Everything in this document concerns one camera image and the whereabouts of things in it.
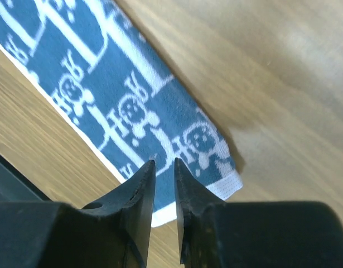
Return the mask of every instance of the wooden surface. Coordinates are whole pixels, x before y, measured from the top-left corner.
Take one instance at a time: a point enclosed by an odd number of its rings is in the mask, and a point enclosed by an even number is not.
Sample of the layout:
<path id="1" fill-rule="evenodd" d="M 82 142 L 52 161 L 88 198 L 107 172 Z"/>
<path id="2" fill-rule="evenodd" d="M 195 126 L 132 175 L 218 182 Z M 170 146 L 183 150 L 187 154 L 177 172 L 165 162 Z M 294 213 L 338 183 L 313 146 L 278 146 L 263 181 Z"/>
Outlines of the wooden surface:
<path id="1" fill-rule="evenodd" d="M 231 201 L 320 200 L 343 223 L 343 0 L 118 2 L 229 141 Z M 1 53 L 0 153 L 78 207 L 117 185 Z M 152 231 L 148 267 L 179 267 L 175 222 Z"/>

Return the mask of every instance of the blue towel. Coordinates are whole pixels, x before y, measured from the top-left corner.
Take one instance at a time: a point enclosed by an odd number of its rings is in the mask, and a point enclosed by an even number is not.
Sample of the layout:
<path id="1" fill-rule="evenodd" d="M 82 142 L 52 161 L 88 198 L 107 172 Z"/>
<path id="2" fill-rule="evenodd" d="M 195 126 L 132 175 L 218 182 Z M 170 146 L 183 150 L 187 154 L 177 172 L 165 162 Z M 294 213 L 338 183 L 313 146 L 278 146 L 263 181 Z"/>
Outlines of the blue towel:
<path id="1" fill-rule="evenodd" d="M 175 157 L 220 198 L 241 188 L 224 138 L 111 0 L 0 0 L 0 49 L 121 183 L 156 161 L 154 227 L 176 218 Z"/>

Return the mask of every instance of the dark object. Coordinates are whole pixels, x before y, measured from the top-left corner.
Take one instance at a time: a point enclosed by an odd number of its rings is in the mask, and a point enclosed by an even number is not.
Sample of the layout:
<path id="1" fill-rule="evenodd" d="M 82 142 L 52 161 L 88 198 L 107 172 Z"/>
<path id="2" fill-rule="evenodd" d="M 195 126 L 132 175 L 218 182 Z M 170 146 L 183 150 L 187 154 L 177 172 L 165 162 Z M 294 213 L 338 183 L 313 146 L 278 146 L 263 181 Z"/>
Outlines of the dark object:
<path id="1" fill-rule="evenodd" d="M 0 155 L 0 201 L 50 200 Z"/>
<path id="2" fill-rule="evenodd" d="M 343 228 L 322 203 L 226 203 L 194 179 L 180 159 L 175 187 L 186 268 L 343 268 Z"/>
<path id="3" fill-rule="evenodd" d="M 155 165 L 78 210 L 0 203 L 0 267 L 146 267 Z"/>

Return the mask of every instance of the wood grain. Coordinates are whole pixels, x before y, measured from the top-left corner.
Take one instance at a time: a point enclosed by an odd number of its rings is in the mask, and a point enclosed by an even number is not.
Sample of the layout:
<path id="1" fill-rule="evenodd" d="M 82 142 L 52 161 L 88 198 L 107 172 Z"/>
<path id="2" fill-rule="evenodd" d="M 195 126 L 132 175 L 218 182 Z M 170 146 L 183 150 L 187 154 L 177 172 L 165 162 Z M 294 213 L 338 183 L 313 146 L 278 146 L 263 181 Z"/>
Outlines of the wood grain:
<path id="1" fill-rule="evenodd" d="M 230 201 L 320 200 L 343 223 L 343 0 L 119 0 L 230 143 Z M 0 53 L 0 153 L 77 207 L 117 181 Z M 148 267 L 179 267 L 175 222 Z"/>

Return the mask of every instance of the folded towel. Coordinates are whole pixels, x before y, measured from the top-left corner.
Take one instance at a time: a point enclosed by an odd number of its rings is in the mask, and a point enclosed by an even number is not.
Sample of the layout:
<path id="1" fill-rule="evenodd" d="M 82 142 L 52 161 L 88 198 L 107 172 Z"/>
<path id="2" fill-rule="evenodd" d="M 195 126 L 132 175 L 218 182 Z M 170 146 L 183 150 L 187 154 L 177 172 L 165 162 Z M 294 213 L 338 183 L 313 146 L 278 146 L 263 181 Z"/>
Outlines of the folded towel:
<path id="1" fill-rule="evenodd" d="M 154 227 L 176 218 L 175 157 L 222 199 L 241 188 L 223 137 L 114 2 L 0 0 L 0 49 L 121 183 L 156 161 Z"/>

